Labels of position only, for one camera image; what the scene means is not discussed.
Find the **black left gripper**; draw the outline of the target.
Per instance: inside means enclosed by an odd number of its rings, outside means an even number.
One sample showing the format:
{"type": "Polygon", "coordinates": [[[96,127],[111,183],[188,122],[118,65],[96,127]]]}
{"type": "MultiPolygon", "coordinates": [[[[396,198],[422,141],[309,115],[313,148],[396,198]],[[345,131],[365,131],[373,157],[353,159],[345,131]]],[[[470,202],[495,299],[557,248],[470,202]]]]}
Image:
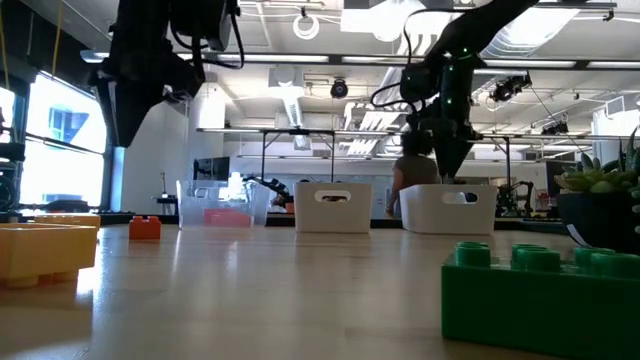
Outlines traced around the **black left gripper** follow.
{"type": "Polygon", "coordinates": [[[117,147],[129,147],[149,110],[169,87],[191,98],[203,75],[173,52],[167,39],[173,0],[119,0],[108,57],[94,73],[94,92],[107,98],[108,129],[117,147]]]}

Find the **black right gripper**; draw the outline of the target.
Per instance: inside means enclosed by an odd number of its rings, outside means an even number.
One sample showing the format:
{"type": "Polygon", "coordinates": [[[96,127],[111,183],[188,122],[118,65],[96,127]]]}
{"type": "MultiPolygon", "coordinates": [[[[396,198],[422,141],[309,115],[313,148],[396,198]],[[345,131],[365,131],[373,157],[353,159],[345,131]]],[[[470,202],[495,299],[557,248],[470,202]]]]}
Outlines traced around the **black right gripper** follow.
{"type": "MultiPolygon", "coordinates": [[[[420,63],[440,72],[439,93],[429,105],[408,116],[412,131],[431,130],[435,138],[476,140],[470,124],[471,92],[475,69],[483,66],[478,55],[443,57],[420,63]]],[[[471,150],[469,142],[437,142],[436,161],[443,182],[452,182],[471,150]]]]}

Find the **red toy brick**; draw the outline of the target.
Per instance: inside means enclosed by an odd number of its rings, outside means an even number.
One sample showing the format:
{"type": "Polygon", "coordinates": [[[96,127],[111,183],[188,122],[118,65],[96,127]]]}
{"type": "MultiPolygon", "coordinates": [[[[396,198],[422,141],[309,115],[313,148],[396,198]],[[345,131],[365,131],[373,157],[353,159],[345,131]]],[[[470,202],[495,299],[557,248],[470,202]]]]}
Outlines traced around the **red toy brick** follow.
{"type": "Polygon", "coordinates": [[[162,223],[156,216],[133,216],[129,221],[130,241],[159,241],[162,223]]]}
{"type": "Polygon", "coordinates": [[[249,228],[253,218],[230,208],[204,209],[203,219],[206,226],[224,228],[249,228]]]}

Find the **orange toy brick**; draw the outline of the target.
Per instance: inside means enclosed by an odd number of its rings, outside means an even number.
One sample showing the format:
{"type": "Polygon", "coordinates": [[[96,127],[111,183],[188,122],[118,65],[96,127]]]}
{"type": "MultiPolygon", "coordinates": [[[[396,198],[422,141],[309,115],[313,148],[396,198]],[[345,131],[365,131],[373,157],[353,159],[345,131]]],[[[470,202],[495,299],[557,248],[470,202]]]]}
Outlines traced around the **orange toy brick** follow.
{"type": "Polygon", "coordinates": [[[0,224],[0,285],[37,286],[42,278],[73,281],[94,266],[98,229],[55,223],[0,224]]]}
{"type": "Polygon", "coordinates": [[[101,217],[89,213],[51,213],[36,215],[33,219],[35,223],[52,223],[74,226],[101,227],[101,217]]]}

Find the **green toy brick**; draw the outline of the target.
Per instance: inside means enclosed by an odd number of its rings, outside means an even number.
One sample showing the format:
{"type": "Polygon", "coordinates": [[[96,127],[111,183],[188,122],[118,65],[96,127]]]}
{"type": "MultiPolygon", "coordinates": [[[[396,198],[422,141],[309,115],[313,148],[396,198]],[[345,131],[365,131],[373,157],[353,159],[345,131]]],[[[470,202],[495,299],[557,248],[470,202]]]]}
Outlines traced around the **green toy brick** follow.
{"type": "Polygon", "coordinates": [[[460,242],[441,266],[441,330],[459,341],[586,360],[640,360],[640,256],[533,244],[509,258],[460,242]]]}

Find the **person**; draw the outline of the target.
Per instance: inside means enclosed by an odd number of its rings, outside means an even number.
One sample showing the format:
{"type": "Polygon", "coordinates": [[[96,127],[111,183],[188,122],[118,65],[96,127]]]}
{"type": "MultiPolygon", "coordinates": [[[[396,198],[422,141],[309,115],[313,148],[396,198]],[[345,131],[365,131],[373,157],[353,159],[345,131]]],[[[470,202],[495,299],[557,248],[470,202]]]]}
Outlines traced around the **person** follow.
{"type": "Polygon", "coordinates": [[[394,216],[401,190],[414,185],[439,184],[441,182],[438,165],[434,159],[430,158],[434,150],[430,133],[405,132],[401,135],[401,146],[402,155],[392,167],[391,195],[386,208],[386,213],[390,217],[394,216]]]}

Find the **white plastic bin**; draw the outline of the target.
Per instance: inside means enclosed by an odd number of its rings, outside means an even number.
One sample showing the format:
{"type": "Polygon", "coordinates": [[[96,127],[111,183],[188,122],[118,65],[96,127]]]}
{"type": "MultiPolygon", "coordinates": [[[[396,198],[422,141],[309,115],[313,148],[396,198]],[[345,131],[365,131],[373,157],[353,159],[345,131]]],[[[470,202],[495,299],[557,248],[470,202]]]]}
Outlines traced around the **white plastic bin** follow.
{"type": "Polygon", "coordinates": [[[296,231],[368,233],[371,228],[372,203],[373,186],[368,183],[296,183],[296,231]]]}
{"type": "Polygon", "coordinates": [[[405,230],[430,235],[494,232],[498,189],[490,185],[414,185],[400,191],[405,230]]]}

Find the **black stage light cluster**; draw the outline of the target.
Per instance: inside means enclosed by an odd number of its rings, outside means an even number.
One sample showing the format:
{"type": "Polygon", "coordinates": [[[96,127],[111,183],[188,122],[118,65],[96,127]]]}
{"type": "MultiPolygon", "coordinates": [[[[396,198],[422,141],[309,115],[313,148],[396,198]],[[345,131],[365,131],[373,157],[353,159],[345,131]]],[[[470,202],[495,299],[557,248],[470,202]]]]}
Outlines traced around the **black stage light cluster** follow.
{"type": "Polygon", "coordinates": [[[532,81],[529,75],[511,76],[504,81],[497,82],[495,89],[490,93],[489,97],[494,102],[507,102],[521,93],[524,88],[531,85],[532,81]]]}

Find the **large bright window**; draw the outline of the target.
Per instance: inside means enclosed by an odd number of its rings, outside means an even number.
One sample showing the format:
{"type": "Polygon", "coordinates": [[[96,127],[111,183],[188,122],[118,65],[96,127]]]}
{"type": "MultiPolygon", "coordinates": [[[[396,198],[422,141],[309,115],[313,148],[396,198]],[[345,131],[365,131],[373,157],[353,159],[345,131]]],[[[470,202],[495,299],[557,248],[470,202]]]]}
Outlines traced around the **large bright window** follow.
{"type": "Polygon", "coordinates": [[[106,128],[94,97],[46,73],[0,80],[0,206],[101,202],[106,128]]]}

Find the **black monitor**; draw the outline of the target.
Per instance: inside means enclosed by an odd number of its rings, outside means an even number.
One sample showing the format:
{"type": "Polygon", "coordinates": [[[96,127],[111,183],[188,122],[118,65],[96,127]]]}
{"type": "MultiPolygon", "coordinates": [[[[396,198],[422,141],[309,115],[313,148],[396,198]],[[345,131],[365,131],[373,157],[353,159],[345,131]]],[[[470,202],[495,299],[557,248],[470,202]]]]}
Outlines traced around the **black monitor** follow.
{"type": "Polygon", "coordinates": [[[194,180],[227,181],[229,173],[229,157],[195,159],[193,162],[194,180]]]}

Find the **ceiling light strip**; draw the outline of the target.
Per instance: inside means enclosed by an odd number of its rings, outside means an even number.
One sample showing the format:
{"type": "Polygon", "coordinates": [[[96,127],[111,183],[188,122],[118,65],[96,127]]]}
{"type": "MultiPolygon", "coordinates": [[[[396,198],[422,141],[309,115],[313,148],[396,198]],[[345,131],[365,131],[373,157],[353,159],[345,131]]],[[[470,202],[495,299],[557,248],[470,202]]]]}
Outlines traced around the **ceiling light strip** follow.
{"type": "Polygon", "coordinates": [[[489,67],[499,68],[572,68],[575,61],[567,60],[531,60],[531,59],[486,59],[485,64],[489,67]]]}
{"type": "MultiPolygon", "coordinates": [[[[220,60],[224,62],[239,62],[239,54],[205,53],[203,57],[207,60],[220,60]]],[[[305,54],[275,54],[275,53],[249,53],[244,55],[246,63],[328,63],[328,55],[305,55],[305,54]]]]}

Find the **clear plastic bin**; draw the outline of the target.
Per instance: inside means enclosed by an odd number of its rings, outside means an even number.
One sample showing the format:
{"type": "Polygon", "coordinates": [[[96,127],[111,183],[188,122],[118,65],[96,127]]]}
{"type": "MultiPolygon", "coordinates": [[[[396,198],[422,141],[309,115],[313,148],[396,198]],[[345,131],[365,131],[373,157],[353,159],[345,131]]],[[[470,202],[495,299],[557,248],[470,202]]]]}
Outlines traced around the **clear plastic bin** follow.
{"type": "Polygon", "coordinates": [[[204,224],[204,209],[230,208],[250,215],[252,225],[264,226],[267,220],[270,190],[242,180],[183,180],[176,182],[179,227],[224,228],[204,224]]]}

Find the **potted succulent plant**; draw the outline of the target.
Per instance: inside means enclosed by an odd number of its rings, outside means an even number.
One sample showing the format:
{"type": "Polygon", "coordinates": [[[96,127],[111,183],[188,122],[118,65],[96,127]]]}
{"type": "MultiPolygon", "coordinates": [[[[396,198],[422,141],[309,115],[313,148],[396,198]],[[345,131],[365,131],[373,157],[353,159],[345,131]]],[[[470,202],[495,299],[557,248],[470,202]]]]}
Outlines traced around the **potted succulent plant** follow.
{"type": "Polygon", "coordinates": [[[640,145],[632,133],[618,158],[584,155],[554,177],[560,218],[577,243],[640,255],[640,145]]]}

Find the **black background table frame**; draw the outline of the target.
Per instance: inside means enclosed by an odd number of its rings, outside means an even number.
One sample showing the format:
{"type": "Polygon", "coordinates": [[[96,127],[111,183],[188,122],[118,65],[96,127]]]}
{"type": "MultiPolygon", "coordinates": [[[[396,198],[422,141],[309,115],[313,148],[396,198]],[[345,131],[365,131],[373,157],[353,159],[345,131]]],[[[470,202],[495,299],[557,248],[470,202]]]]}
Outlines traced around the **black background table frame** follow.
{"type": "Polygon", "coordinates": [[[331,157],[329,160],[331,161],[331,171],[330,171],[330,181],[334,181],[335,176],[335,146],[336,146],[336,132],[334,130],[323,130],[323,129],[305,129],[300,127],[295,127],[291,129],[261,129],[260,133],[262,134],[262,147],[261,147],[261,178],[265,177],[265,163],[266,163],[266,149],[269,147],[267,144],[267,136],[271,133],[276,134],[277,136],[281,134],[287,134],[290,136],[311,136],[317,135],[319,138],[323,138],[324,135],[330,136],[332,142],[327,144],[328,148],[331,151],[331,157]]]}

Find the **white ceiling duct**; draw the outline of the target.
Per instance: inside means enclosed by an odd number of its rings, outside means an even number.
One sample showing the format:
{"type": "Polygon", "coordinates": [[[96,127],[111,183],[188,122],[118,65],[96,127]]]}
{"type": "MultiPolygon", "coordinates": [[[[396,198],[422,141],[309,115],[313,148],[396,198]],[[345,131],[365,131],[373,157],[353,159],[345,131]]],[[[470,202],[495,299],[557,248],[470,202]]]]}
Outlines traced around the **white ceiling duct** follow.
{"type": "Polygon", "coordinates": [[[276,65],[269,69],[268,93],[284,104],[289,125],[300,128],[303,124],[299,99],[305,95],[303,74],[292,65],[276,65]]]}

